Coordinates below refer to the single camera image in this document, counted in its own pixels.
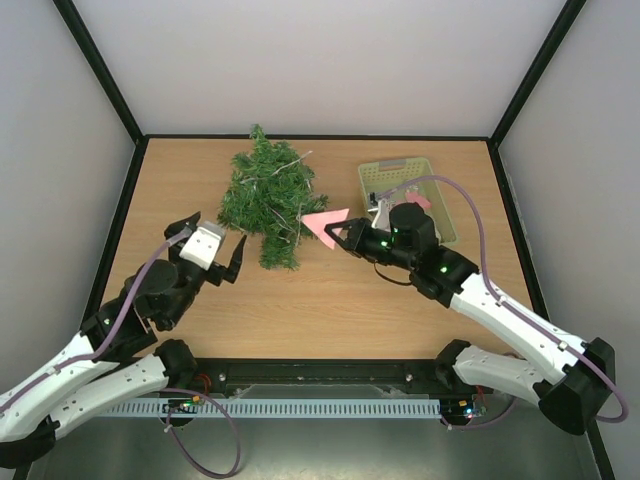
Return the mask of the pink paper triangle ornament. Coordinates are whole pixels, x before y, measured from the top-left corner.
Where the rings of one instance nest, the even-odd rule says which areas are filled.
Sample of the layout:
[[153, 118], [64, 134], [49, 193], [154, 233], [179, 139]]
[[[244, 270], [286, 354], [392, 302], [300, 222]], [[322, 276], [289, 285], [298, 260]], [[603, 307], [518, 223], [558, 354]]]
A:
[[318, 213], [305, 214], [301, 217], [302, 224], [326, 247], [335, 249], [336, 241], [325, 231], [330, 224], [345, 221], [349, 216], [349, 209], [331, 210]]

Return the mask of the light green plastic basket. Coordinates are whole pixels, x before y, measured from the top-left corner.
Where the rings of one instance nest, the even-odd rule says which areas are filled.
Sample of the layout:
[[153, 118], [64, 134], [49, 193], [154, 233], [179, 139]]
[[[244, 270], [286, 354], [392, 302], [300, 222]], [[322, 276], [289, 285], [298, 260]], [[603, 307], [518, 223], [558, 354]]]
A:
[[360, 164], [358, 174], [366, 216], [378, 227], [390, 231], [390, 210], [402, 203], [416, 203], [432, 218], [438, 240], [454, 245], [458, 235], [434, 180], [407, 182], [433, 175], [429, 161], [424, 157], [383, 160]]

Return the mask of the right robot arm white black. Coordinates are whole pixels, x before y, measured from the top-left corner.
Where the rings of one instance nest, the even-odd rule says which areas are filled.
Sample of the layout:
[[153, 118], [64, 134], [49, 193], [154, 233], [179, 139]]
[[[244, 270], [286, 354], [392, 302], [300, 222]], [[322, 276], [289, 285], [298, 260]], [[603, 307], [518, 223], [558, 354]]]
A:
[[583, 434], [615, 385], [613, 347], [601, 338], [587, 342], [516, 302], [476, 264], [442, 245], [419, 205], [398, 205], [389, 219], [389, 230], [356, 218], [324, 231], [358, 258], [407, 271], [420, 294], [476, 321], [517, 354], [492, 354], [455, 340], [439, 356], [438, 384], [450, 392], [466, 384], [502, 391], [537, 406], [561, 430]]

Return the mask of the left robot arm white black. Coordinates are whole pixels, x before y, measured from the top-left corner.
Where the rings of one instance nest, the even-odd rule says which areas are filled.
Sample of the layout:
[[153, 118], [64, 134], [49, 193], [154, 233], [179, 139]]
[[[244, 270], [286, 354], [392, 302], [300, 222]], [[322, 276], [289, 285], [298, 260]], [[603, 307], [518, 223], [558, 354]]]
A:
[[170, 224], [164, 243], [127, 278], [119, 295], [82, 321], [62, 350], [1, 396], [1, 465], [17, 469], [49, 453], [89, 419], [165, 388], [185, 388], [197, 362], [177, 326], [205, 284], [234, 283], [245, 243], [217, 262], [225, 230], [195, 213]]

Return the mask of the small green christmas tree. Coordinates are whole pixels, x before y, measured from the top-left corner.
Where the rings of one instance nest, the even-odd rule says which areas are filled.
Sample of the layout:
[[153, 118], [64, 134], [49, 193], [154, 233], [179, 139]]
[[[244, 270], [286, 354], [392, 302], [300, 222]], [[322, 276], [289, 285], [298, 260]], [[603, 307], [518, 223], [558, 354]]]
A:
[[231, 160], [229, 186], [217, 220], [225, 228], [261, 238], [259, 264], [266, 270], [299, 268], [297, 250], [313, 234], [302, 217], [327, 209], [329, 198], [314, 190], [314, 170], [285, 140], [270, 140], [255, 124], [252, 148]]

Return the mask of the clear led string lights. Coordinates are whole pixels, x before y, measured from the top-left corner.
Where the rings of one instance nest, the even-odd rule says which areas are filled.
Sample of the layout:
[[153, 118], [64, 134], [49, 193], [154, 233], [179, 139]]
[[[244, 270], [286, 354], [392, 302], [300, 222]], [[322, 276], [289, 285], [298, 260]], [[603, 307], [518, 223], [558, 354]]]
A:
[[311, 151], [298, 155], [266, 176], [251, 176], [241, 181], [242, 185], [252, 185], [254, 189], [266, 188], [263, 197], [268, 209], [282, 221], [284, 228], [295, 233], [295, 245], [301, 239], [303, 208], [313, 193], [312, 171], [304, 163], [310, 154]]

